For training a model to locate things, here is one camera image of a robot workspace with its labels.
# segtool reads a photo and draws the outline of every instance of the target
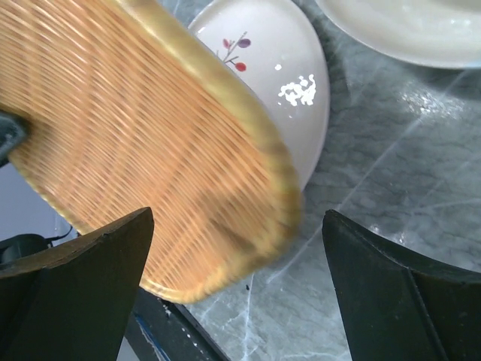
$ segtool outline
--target basket weave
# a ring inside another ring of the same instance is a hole
[[[278,257],[301,218],[290,155],[256,97],[156,0],[0,4],[10,161],[81,233],[138,208],[141,286],[196,302]]]

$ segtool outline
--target wire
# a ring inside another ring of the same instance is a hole
[[[73,227],[73,226],[70,226],[70,229],[69,229],[68,232],[65,233],[64,235],[59,235],[59,236],[57,236],[57,237],[51,237],[51,238],[45,238],[45,241],[47,241],[47,243],[48,243],[51,247],[53,247],[52,242],[54,242],[54,241],[59,241],[59,240],[65,238],[65,237],[67,237],[68,235],[70,235],[70,232],[72,232],[72,229],[74,229],[74,227]]]

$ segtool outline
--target plate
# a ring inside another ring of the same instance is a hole
[[[479,0],[316,0],[345,33],[387,56],[434,68],[481,68]]]
[[[329,79],[319,38],[291,0],[215,0],[189,29],[265,104],[303,189],[319,160]]]

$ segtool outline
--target marble countertop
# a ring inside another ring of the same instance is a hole
[[[159,1],[186,26],[210,2]],[[331,118],[292,249],[189,308],[233,361],[351,359],[320,232],[329,208],[481,271],[481,73],[390,59],[342,33],[314,0],[295,2],[325,51]]]

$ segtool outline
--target wicker basket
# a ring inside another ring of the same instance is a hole
[[[10,161],[91,232],[144,206],[141,286],[196,302],[278,257],[301,218],[290,155],[256,97],[156,0],[0,5]]]

